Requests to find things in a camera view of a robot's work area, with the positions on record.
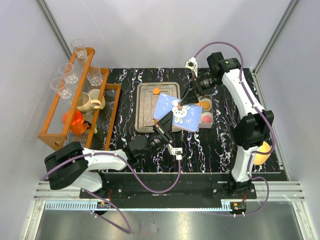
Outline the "silver tin lid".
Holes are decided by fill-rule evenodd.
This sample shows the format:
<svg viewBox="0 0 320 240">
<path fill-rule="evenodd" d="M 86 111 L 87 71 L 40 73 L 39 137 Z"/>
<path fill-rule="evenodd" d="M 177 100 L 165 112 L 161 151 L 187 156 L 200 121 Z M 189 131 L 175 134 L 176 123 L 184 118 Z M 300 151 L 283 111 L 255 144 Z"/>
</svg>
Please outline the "silver tin lid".
<svg viewBox="0 0 320 240">
<path fill-rule="evenodd" d="M 202 115 L 202 107 L 196 104 L 180 106 L 180 101 L 176 97 L 161 93 L 155 105 L 153 118 L 160 120 L 172 111 L 173 126 L 189 132 L 196 132 Z"/>
</svg>

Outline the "pink sandwich cookie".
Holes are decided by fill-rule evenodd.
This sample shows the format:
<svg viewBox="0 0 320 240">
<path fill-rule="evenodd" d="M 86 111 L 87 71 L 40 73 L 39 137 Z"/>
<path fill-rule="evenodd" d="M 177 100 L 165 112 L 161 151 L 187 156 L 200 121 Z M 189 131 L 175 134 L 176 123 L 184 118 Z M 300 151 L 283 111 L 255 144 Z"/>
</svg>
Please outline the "pink sandwich cookie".
<svg viewBox="0 0 320 240">
<path fill-rule="evenodd" d="M 212 122 L 212 117 L 210 115 L 204 115 L 202 117 L 202 122 L 205 124 L 210 124 Z"/>
</svg>

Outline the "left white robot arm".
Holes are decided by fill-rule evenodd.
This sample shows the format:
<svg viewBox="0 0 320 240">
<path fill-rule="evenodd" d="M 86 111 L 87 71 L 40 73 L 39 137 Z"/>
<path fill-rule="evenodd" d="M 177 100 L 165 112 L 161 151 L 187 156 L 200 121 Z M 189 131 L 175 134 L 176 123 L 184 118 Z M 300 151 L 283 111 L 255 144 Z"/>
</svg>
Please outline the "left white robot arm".
<svg viewBox="0 0 320 240">
<path fill-rule="evenodd" d="M 61 190 L 69 186 L 91 192 L 97 198 L 103 198 L 108 193 L 108 186 L 103 182 L 99 170 L 130 171 L 146 160 L 163 146 L 180 162 L 183 150 L 173 147 L 175 139 L 172 130 L 174 114 L 169 111 L 153 126 L 149 137 L 136 136 L 127 147 L 118 150 L 93 150 L 82 147 L 74 141 L 47 156 L 44 160 L 46 174 L 43 181 L 49 182 L 51 190 Z"/>
</svg>

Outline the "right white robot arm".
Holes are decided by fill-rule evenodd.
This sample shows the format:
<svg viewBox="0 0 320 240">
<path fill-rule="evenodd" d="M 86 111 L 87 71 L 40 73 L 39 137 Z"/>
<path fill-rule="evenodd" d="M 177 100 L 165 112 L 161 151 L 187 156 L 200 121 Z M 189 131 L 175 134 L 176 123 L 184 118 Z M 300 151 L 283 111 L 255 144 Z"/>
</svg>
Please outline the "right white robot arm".
<svg viewBox="0 0 320 240">
<path fill-rule="evenodd" d="M 233 129 L 237 153 L 234 167 L 222 193 L 232 198 L 240 198 L 252 187 L 252 167 L 263 164 L 271 155 L 273 148 L 266 139 L 273 135 L 274 114 L 264 107 L 254 96 L 237 58 L 224 58 L 221 52 L 214 52 L 207 57 L 209 73 L 198 76 L 198 63 L 190 58 L 185 67 L 190 69 L 187 90 L 182 95 L 182 106 L 195 104 L 204 96 L 205 91 L 217 85 L 224 85 L 231 94 L 238 109 L 240 121 Z"/>
</svg>

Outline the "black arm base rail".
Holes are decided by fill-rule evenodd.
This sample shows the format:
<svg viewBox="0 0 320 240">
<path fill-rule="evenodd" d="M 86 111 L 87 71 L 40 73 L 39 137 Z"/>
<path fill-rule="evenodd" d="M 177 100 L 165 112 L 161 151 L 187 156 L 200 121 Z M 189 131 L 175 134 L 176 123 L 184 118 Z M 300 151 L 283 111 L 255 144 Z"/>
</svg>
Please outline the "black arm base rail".
<svg viewBox="0 0 320 240">
<path fill-rule="evenodd" d="M 257 198 L 252 185 L 246 195 L 229 195 L 228 173 L 140 173 L 146 190 L 131 173 L 102 173 L 102 188 L 94 194 L 111 198 L 118 208 L 127 209 L 209 209 L 221 207 L 221 200 Z"/>
</svg>

